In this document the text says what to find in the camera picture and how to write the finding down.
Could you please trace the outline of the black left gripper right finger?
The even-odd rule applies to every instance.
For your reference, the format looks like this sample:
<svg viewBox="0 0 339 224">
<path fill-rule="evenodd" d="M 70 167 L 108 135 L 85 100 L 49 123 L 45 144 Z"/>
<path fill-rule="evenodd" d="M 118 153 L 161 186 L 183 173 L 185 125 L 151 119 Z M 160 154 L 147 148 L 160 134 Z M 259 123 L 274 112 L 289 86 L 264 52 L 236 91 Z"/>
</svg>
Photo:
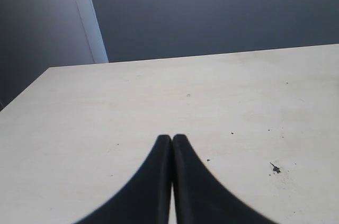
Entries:
<svg viewBox="0 0 339 224">
<path fill-rule="evenodd" d="M 175 135 L 172 144 L 177 223 L 266 223 L 209 172 L 186 135 Z"/>
</svg>

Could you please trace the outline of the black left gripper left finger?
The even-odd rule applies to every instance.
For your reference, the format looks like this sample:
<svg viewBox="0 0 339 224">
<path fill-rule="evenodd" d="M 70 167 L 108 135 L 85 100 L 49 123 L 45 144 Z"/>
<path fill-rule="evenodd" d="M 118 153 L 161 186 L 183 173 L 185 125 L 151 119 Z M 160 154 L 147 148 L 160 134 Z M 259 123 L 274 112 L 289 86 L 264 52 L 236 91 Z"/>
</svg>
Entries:
<svg viewBox="0 0 339 224">
<path fill-rule="evenodd" d="M 124 187 L 78 223 L 168 223 L 170 202 L 171 138 L 160 135 Z"/>
</svg>

